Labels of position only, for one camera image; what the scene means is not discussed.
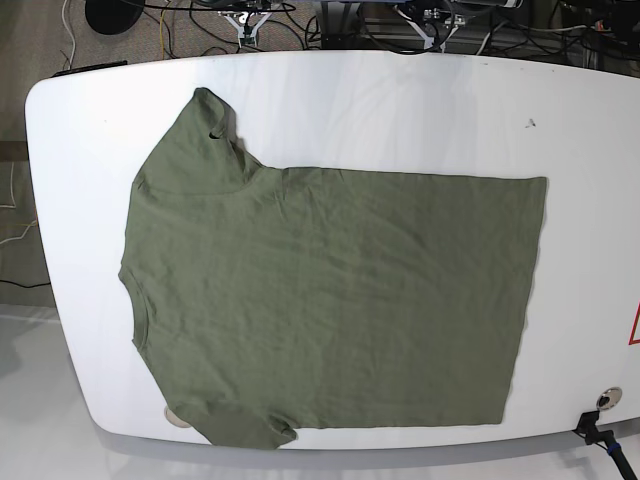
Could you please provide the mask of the olive green T-shirt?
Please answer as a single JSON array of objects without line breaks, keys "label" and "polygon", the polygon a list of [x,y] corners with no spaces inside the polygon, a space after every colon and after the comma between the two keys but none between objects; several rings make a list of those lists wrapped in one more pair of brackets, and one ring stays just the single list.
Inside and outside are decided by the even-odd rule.
[{"label": "olive green T-shirt", "polygon": [[168,409],[216,446],[496,425],[543,177],[265,166],[194,91],[137,173],[119,278]]}]

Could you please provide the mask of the left silver table grommet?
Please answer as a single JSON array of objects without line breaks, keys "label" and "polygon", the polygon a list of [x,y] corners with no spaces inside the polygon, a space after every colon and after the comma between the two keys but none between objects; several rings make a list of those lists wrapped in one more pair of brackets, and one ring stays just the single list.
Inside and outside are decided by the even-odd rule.
[{"label": "left silver table grommet", "polygon": [[168,406],[164,407],[164,417],[173,426],[181,429],[188,429],[191,425],[179,418]]}]

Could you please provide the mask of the silver table grommet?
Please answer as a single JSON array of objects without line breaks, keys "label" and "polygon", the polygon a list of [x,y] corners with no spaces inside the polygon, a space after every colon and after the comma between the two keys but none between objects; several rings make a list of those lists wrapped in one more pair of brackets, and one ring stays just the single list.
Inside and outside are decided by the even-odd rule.
[{"label": "silver table grommet", "polygon": [[596,401],[598,411],[607,411],[614,408],[621,400],[623,391],[620,387],[611,387],[600,394]]},{"label": "silver table grommet", "polygon": [[173,426],[181,429],[188,429],[191,425],[179,418],[168,406],[164,407],[164,417]]}]

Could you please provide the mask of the black round stand base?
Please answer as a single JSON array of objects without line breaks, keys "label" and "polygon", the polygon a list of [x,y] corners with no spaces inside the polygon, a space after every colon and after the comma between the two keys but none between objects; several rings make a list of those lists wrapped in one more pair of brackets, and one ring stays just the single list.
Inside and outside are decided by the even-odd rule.
[{"label": "black round stand base", "polygon": [[101,35],[119,35],[129,30],[144,10],[143,0],[86,0],[85,18]]}]

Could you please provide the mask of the red triangle sticker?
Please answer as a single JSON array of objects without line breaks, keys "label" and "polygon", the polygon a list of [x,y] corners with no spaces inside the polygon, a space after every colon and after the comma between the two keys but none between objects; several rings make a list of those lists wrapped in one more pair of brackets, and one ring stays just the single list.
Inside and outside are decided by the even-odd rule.
[{"label": "red triangle sticker", "polygon": [[633,321],[633,325],[631,328],[629,341],[628,341],[629,345],[637,345],[640,343],[639,319],[640,319],[640,305],[637,307],[637,310],[635,313],[635,317],[634,317],[634,321]]}]

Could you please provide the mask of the right silver table grommet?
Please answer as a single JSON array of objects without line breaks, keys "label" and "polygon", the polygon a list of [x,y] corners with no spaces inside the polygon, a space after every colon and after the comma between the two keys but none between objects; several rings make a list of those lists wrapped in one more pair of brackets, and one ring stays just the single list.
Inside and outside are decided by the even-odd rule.
[{"label": "right silver table grommet", "polygon": [[623,391],[620,387],[611,387],[600,394],[596,401],[598,411],[607,411],[614,408],[621,400]]}]

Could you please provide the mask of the aluminium frame base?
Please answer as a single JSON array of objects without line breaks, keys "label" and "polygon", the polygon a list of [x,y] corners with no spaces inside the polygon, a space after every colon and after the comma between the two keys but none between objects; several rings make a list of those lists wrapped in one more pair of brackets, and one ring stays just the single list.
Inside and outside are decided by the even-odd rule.
[{"label": "aluminium frame base", "polygon": [[402,54],[442,52],[460,28],[515,1],[313,1],[316,30],[309,42],[342,50],[361,42]]}]

